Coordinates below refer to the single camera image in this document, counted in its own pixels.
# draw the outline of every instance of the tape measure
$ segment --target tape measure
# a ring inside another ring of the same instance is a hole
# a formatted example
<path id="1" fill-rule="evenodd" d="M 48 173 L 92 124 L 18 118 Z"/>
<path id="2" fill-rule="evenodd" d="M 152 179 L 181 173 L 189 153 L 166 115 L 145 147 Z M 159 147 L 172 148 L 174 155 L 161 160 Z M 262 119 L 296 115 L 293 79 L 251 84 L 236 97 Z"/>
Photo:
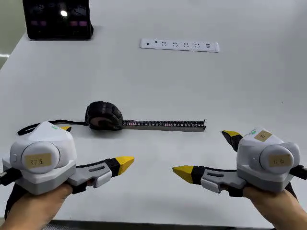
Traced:
<path id="1" fill-rule="evenodd" d="M 85 121 L 54 120 L 52 124 L 69 124 L 89 126 L 94 130 L 121 130 L 121 129 L 145 129 L 202 132 L 205 130 L 205 120 L 201 121 L 138 121 L 124 120 L 121 111 L 109 102 L 93 102 L 87 106 Z M 27 126 L 17 133 L 24 135 L 32 132 L 40 123 Z"/>

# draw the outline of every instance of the black monitor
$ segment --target black monitor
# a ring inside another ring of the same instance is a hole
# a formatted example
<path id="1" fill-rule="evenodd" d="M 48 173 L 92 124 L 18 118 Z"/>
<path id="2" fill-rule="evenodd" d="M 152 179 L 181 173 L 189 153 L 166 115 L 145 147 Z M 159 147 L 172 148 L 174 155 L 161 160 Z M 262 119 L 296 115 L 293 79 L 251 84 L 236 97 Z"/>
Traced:
<path id="1" fill-rule="evenodd" d="M 89 0 L 23 0 L 28 36 L 40 39 L 90 39 Z"/>

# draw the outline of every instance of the power outlet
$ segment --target power outlet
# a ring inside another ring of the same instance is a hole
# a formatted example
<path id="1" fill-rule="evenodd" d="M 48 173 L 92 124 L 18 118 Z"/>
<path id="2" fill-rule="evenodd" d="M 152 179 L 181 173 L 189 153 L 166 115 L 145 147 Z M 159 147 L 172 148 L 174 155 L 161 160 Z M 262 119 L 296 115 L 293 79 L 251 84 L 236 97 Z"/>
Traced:
<path id="1" fill-rule="evenodd" d="M 159 39 L 141 39 L 140 48 L 144 49 L 170 49 L 183 51 L 199 51 L 199 52 L 220 52 L 217 42 L 201 42 L 201 41 L 173 41 Z"/>

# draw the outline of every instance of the table surface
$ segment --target table surface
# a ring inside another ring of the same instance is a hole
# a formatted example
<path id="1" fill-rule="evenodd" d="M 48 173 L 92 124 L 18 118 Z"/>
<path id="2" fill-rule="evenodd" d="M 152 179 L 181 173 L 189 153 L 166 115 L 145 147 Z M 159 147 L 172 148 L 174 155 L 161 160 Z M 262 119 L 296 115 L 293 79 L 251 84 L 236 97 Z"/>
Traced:
<path id="1" fill-rule="evenodd" d="M 57 219 L 271 227 L 245 198 L 191 185 L 172 166 L 235 168 L 223 129 L 263 126 L 307 163 L 307 5 L 303 0 L 92 0 L 91 41 L 29 41 L 0 71 L 1 156 L 16 131 L 83 120 L 93 101 L 125 119 L 204 119 L 203 133 L 94 133 L 74 126 L 78 163 L 134 156 L 106 185 L 70 196 Z M 219 42 L 220 53 L 140 49 L 140 38 Z M 304 208 L 307 184 L 293 180 Z M 11 186 L 1 188 L 3 215 Z"/>

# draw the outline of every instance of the hand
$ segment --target hand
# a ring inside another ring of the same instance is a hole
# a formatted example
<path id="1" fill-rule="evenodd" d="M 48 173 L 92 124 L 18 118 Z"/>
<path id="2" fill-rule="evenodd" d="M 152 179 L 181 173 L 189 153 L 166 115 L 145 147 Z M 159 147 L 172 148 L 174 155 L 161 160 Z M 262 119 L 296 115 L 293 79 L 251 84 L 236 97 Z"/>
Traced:
<path id="1" fill-rule="evenodd" d="M 287 190 L 274 194 L 246 187 L 243 196 L 250 199 L 256 209 L 277 230 L 307 229 L 307 213 Z"/>
<path id="2" fill-rule="evenodd" d="M 12 206 L 0 230 L 43 229 L 54 218 L 71 193 L 71 186 L 63 184 L 42 195 L 24 195 Z"/>

